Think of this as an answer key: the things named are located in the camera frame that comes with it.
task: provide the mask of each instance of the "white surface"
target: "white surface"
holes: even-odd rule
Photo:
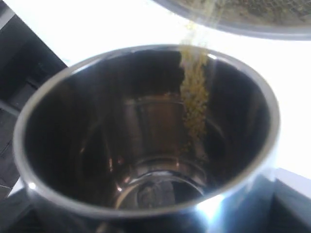
[[[5,0],[68,66],[143,44],[179,43],[187,20],[150,0]],[[238,36],[200,27],[207,46],[240,59],[273,88],[281,111],[278,165],[311,179],[311,42]]]

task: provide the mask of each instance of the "countertop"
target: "countertop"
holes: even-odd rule
[[[5,2],[68,66],[118,48],[180,43],[189,33],[188,20],[150,0]],[[311,179],[311,41],[258,39],[198,28],[205,46],[245,62],[272,87],[281,112],[277,165]]]

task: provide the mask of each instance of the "stainless steel jar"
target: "stainless steel jar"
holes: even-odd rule
[[[242,62],[192,52],[209,56],[207,134],[199,142],[183,125],[178,46],[98,55],[31,97],[17,121],[14,152],[23,191],[47,229],[263,232],[273,194],[276,98]]]

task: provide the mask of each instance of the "shiny metal surface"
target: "shiny metal surface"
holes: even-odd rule
[[[311,39],[309,0],[153,1],[182,17],[224,32],[266,39]],[[209,17],[200,5],[207,3],[210,4],[209,8],[215,8]]]
[[[15,159],[51,232],[263,231],[277,101],[245,64],[209,57],[207,134],[189,151],[178,46],[90,58],[33,95],[17,121]]]

